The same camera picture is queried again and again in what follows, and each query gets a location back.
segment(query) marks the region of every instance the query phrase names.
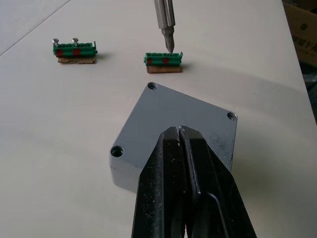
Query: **cork base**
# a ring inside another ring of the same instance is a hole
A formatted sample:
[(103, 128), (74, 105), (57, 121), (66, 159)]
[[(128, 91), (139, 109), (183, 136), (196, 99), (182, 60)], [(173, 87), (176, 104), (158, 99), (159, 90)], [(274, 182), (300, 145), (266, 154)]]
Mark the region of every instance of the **cork base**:
[(95, 57), (85, 57), (85, 58), (58, 58), (59, 63), (76, 63), (76, 64), (85, 64), (85, 63), (95, 63)]
[(147, 66), (148, 73), (181, 73), (180, 66)]

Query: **tabletop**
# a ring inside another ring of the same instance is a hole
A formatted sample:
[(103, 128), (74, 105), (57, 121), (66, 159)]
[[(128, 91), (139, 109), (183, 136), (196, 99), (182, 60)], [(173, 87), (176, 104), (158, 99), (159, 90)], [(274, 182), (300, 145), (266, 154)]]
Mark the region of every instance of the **tabletop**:
[[(151, 81), (238, 115), (232, 173), (259, 238), (316, 235), (317, 127), (281, 1), (174, 0), (183, 72), (156, 75), (152, 1), (36, 3), (0, 49), (1, 237), (131, 236), (135, 188), (113, 183), (109, 150)], [(52, 39), (73, 37), (96, 64), (57, 63)]]

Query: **metal shaft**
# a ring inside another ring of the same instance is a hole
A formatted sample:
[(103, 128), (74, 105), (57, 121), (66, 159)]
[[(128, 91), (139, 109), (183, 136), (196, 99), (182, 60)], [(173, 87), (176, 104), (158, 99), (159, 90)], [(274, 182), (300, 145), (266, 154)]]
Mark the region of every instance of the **metal shaft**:
[(158, 18), (158, 27), (162, 30), (165, 38), (166, 48), (170, 53), (174, 50), (174, 10), (172, 0), (154, 0)]

